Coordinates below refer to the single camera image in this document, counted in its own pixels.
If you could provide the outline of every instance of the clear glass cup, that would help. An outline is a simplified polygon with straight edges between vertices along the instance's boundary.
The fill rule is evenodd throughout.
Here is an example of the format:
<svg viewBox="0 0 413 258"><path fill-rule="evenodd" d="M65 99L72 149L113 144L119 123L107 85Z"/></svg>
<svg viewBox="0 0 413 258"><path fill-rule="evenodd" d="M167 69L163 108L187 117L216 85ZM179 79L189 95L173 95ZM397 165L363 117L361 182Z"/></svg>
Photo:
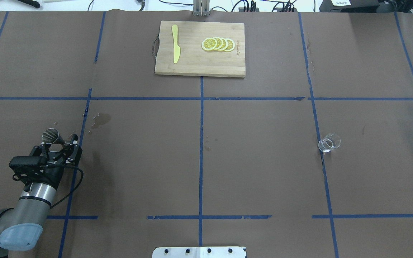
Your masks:
<svg viewBox="0 0 413 258"><path fill-rule="evenodd" d="M328 134L318 142L320 151L327 153L341 146L341 138L337 134Z"/></svg>

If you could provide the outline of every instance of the white label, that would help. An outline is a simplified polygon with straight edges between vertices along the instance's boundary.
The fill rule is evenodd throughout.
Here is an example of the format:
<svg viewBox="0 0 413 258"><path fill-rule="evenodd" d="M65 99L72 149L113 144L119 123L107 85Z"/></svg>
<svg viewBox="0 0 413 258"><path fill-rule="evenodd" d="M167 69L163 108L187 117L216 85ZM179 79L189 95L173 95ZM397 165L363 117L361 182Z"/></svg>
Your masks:
<svg viewBox="0 0 413 258"><path fill-rule="evenodd" d="M346 6L351 5L350 0L331 0L334 6Z"/></svg>

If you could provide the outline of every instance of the cutting board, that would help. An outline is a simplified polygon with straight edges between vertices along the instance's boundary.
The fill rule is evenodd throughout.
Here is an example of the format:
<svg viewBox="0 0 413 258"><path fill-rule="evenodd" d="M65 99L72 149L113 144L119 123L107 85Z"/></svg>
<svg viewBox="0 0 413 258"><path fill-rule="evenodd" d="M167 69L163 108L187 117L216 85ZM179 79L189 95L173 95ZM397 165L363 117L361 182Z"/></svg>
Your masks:
<svg viewBox="0 0 413 258"><path fill-rule="evenodd" d="M178 45L181 54L173 62L174 44L172 25L178 26ZM235 41L231 52L205 51L206 38L222 37ZM245 25L243 23L207 23L198 21L161 21L156 75L190 75L244 78Z"/></svg>

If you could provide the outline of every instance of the water spill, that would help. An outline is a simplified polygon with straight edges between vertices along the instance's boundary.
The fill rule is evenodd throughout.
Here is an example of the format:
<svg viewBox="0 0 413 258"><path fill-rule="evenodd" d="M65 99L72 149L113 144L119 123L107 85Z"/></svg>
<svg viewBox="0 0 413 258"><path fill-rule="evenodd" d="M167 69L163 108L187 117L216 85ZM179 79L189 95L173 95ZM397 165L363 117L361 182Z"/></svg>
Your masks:
<svg viewBox="0 0 413 258"><path fill-rule="evenodd" d="M111 120L110 114L98 113L96 116L93 117L93 124L91 128L97 129L101 125L108 123L110 120Z"/></svg>

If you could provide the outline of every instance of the plastic knife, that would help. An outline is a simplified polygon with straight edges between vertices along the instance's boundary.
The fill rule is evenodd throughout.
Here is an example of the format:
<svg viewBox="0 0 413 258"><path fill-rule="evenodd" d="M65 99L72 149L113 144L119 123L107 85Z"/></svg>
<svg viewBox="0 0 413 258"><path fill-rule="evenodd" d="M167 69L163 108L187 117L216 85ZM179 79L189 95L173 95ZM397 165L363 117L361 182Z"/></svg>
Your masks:
<svg viewBox="0 0 413 258"><path fill-rule="evenodd" d="M177 44L177 25L174 24L172 26L172 33L173 33L173 45L174 45L174 57L173 57L173 63L177 63L179 60L179 55L181 54L181 48Z"/></svg>

